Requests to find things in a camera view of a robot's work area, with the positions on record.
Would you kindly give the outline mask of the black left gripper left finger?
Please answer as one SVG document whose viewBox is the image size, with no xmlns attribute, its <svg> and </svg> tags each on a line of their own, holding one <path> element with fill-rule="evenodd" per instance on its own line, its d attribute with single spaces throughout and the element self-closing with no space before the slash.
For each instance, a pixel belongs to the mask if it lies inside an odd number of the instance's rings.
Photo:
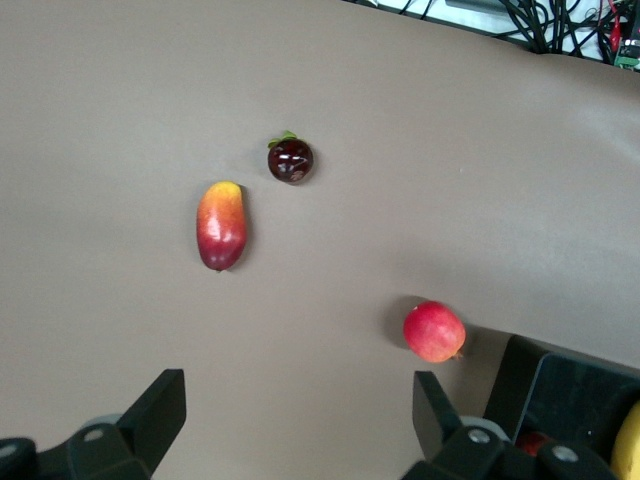
<svg viewBox="0 0 640 480">
<path fill-rule="evenodd" d="M 153 480 L 185 420 L 184 371 L 166 369 L 124 413 L 94 418 L 51 449 L 0 438 L 0 480 Z"/>
</svg>

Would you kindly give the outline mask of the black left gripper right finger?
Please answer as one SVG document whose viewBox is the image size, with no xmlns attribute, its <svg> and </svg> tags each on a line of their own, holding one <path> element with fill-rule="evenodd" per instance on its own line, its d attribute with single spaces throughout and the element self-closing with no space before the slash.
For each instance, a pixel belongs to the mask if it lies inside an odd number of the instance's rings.
<svg viewBox="0 0 640 480">
<path fill-rule="evenodd" d="M 412 421 L 424 458 L 399 480 L 618 480 L 584 446 L 550 441 L 531 456 L 490 421 L 465 422 L 430 371 L 414 373 Z"/>
</svg>

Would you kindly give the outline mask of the red apple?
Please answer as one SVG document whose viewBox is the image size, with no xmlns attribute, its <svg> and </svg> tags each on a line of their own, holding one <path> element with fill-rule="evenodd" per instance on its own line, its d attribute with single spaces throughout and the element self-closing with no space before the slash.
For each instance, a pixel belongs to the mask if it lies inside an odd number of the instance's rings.
<svg viewBox="0 0 640 480">
<path fill-rule="evenodd" d="M 425 301 L 405 317 L 403 336 L 419 358 L 442 363 L 462 357 L 467 332 L 463 322 L 445 304 Z"/>
<path fill-rule="evenodd" d="M 536 457 L 541 448 L 551 441 L 552 438 L 542 432 L 527 431 L 517 437 L 515 447 L 529 456 Z"/>
</svg>

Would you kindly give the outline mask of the black plastic box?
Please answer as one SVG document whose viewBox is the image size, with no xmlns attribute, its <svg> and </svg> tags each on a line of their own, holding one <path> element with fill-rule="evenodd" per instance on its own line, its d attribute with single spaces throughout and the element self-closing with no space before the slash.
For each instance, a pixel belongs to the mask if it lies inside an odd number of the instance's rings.
<svg viewBox="0 0 640 480">
<path fill-rule="evenodd" d="M 584 446 L 610 465 L 616 435 L 640 400 L 640 370 L 512 336 L 485 418 L 515 445 L 527 431 Z"/>
</svg>

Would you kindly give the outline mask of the yellow banana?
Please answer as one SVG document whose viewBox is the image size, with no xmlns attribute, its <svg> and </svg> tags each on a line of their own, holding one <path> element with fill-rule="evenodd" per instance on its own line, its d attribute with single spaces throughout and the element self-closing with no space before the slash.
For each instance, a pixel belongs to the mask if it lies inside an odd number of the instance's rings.
<svg viewBox="0 0 640 480">
<path fill-rule="evenodd" d="M 616 435 L 610 468 L 618 480 L 640 480 L 640 400 L 632 406 Z"/>
</svg>

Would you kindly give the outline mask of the red yellow mango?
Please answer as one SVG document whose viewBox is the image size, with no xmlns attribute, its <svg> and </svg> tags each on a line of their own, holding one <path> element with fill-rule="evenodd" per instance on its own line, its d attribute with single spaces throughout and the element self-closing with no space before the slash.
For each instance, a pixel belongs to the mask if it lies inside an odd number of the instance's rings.
<svg viewBox="0 0 640 480">
<path fill-rule="evenodd" d="M 211 270 L 229 270 L 241 258 L 247 222 L 238 184 L 216 182 L 203 194 L 196 211 L 196 241 L 203 264 Z"/>
</svg>

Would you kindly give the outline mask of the brown table cover sheet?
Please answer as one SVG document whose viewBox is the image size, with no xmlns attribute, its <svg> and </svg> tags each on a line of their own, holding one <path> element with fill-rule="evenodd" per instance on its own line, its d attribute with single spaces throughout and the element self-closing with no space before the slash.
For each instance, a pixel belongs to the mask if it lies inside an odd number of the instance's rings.
<svg viewBox="0 0 640 480">
<path fill-rule="evenodd" d="M 220 181 L 247 242 L 217 272 Z M 471 326 L 436 367 L 464 414 L 510 333 L 640 368 L 640 74 L 341 0 L 0 0 L 0 437 L 180 368 L 156 480 L 398 480 L 423 299 Z"/>
</svg>

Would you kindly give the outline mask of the green terminal connector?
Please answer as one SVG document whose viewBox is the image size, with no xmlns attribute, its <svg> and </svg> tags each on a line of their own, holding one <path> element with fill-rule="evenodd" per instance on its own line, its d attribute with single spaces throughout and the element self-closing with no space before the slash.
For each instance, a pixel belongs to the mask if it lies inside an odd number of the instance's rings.
<svg viewBox="0 0 640 480">
<path fill-rule="evenodd" d="M 640 39 L 626 39 L 619 45 L 614 65 L 640 72 Z"/>
</svg>

